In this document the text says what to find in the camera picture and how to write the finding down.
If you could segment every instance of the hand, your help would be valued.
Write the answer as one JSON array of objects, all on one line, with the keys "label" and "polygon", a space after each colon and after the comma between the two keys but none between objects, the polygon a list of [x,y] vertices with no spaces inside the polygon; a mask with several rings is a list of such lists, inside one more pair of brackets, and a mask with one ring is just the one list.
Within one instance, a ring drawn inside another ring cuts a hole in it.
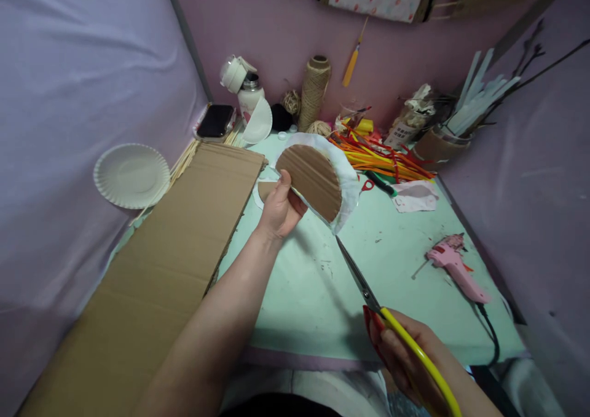
[{"label": "hand", "polygon": [[307,211],[307,206],[291,189],[291,176],[281,170],[281,178],[264,202],[258,228],[279,239],[285,238]]},{"label": "hand", "polygon": [[[474,384],[458,360],[428,326],[398,311],[390,309],[390,312],[438,368],[455,397],[456,390],[462,388],[465,382]],[[417,406],[422,406],[419,399],[422,397],[437,414],[447,415],[447,403],[418,357],[394,331],[386,328],[379,333],[380,328],[382,326],[373,321],[369,324],[371,341],[379,348],[399,390]]]}]

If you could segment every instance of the paper plate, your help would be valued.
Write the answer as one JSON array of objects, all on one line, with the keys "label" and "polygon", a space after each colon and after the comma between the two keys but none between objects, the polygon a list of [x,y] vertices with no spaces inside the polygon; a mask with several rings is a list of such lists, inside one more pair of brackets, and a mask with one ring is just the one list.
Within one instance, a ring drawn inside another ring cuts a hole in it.
[{"label": "paper plate", "polygon": [[94,166],[94,183],[111,203],[143,209],[162,198],[170,185],[170,168],[154,148],[127,143],[106,151]]},{"label": "paper plate", "polygon": [[269,136],[271,128],[272,111],[269,102],[261,97],[256,104],[256,108],[252,111],[250,121],[244,130],[244,134],[242,134],[242,140],[255,145]]}]

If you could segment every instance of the pink wall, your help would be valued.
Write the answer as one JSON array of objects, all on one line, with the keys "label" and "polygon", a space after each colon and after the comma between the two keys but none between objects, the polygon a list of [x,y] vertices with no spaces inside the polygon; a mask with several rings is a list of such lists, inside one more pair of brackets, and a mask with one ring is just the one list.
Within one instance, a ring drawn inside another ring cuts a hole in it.
[{"label": "pink wall", "polygon": [[324,54],[333,76],[321,116],[332,120],[340,101],[356,98],[372,105],[371,118],[385,126],[399,111],[398,95],[410,95],[424,82],[451,91],[465,77],[473,53],[492,47],[526,8],[421,25],[370,18],[346,89],[340,82],[365,16],[314,0],[179,1],[216,102],[237,104],[219,85],[228,55],[241,55],[259,69],[272,104],[288,88],[284,79],[300,87],[307,60]]},{"label": "pink wall", "polygon": [[[590,0],[556,0],[524,79],[590,36]],[[489,76],[510,75],[523,38]],[[590,415],[590,47],[517,91],[442,180],[529,326],[528,347],[566,415]]]}]

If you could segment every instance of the twine spool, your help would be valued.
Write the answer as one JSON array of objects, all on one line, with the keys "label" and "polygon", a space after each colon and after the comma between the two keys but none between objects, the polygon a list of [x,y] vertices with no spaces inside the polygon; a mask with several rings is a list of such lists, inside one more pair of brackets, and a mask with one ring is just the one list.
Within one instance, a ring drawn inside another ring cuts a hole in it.
[{"label": "twine spool", "polygon": [[332,134],[332,128],[323,121],[315,121],[309,126],[306,132],[309,134],[319,134],[322,137],[328,137]]},{"label": "twine spool", "polygon": [[299,114],[299,110],[301,109],[301,99],[299,98],[297,91],[294,89],[287,91],[281,99],[281,105],[283,105],[289,114],[297,116],[297,114]]},{"label": "twine spool", "polygon": [[301,93],[299,131],[307,132],[311,124],[318,119],[331,73],[332,67],[325,56],[313,56],[307,62]]}]

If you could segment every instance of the light green table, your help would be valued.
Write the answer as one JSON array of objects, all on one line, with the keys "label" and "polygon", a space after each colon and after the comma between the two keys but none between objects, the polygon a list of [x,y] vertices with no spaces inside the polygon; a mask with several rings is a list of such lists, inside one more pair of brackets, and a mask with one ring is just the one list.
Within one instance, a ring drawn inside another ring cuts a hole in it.
[{"label": "light green table", "polygon": [[[271,135],[251,149],[270,162],[284,141]],[[267,167],[261,177],[277,177]],[[464,365],[489,363],[494,346],[471,303],[446,280],[443,269],[426,266],[411,275],[425,253],[448,234],[464,232],[446,198],[434,212],[400,214],[378,188],[365,191],[339,237],[384,306],[428,324]],[[261,210],[248,201],[219,267],[223,275],[256,227]],[[524,349],[471,239],[465,234],[465,263],[487,291],[486,306],[500,340],[501,359]],[[348,369],[355,361],[378,360],[364,327],[363,299],[328,227],[308,212],[281,249],[250,346],[252,359],[293,368]]]}]

